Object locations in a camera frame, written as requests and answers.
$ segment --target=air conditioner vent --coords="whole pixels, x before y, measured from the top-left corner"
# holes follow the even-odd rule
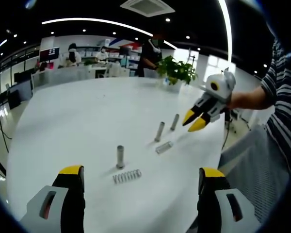
[[[128,0],[123,3],[121,7],[139,13],[145,17],[175,12],[173,8],[161,0]]]

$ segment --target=hand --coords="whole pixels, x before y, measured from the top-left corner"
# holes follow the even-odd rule
[[[239,108],[242,101],[243,94],[238,92],[233,92],[231,100],[227,103],[229,109]]]

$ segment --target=metal cylinder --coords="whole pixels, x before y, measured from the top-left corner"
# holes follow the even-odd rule
[[[123,146],[117,146],[117,164],[116,168],[123,169],[125,167],[124,164],[124,147]]]
[[[176,114],[176,115],[175,115],[175,119],[174,119],[174,121],[173,121],[173,124],[172,124],[171,127],[170,127],[170,130],[174,131],[174,130],[176,129],[176,125],[177,125],[177,123],[178,123],[178,120],[179,120],[179,114]]]
[[[165,126],[165,123],[161,122],[154,141],[159,142],[161,140],[161,135],[162,135],[164,126]]]

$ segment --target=green plant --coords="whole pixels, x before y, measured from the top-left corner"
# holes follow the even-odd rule
[[[175,85],[178,80],[190,84],[190,81],[197,77],[191,64],[176,62],[172,56],[168,56],[158,63],[157,72],[161,77],[167,75],[170,85]]]
[[[90,66],[90,65],[92,65],[92,64],[95,64],[95,62],[94,62],[92,59],[86,59],[86,60],[84,61],[84,65],[85,65],[85,66]]]

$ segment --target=desk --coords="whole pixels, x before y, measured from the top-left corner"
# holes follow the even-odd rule
[[[89,76],[94,79],[96,77],[96,70],[107,70],[106,67],[90,67]]]
[[[185,113],[202,91],[180,93],[148,78],[108,78],[66,83],[36,92],[21,116],[7,163],[7,193],[17,220],[27,202],[58,172],[85,167],[84,230],[97,233],[184,233],[194,221],[199,168],[217,168],[224,116],[189,133]],[[176,130],[170,131],[175,114]],[[161,121],[160,143],[154,137]],[[167,141],[171,149],[158,155]],[[125,147],[125,168],[115,169],[116,147]],[[115,185],[112,175],[140,169],[142,177]]]

